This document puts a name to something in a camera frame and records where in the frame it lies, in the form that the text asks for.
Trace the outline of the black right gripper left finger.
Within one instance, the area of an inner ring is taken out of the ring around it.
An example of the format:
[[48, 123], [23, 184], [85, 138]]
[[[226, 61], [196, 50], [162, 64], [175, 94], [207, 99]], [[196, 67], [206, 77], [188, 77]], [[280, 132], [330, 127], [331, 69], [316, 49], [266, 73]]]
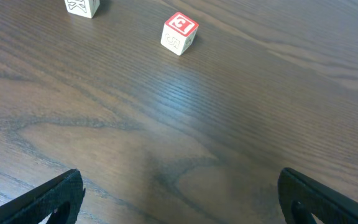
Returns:
[[71, 169], [0, 206], [0, 223], [75, 223], [86, 189]]

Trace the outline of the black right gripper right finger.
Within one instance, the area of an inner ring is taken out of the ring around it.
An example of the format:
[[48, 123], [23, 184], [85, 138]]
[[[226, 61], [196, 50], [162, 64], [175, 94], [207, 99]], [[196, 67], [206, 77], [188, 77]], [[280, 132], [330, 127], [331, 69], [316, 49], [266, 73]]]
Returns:
[[286, 167], [278, 178], [278, 199], [288, 224], [358, 224], [358, 203]]

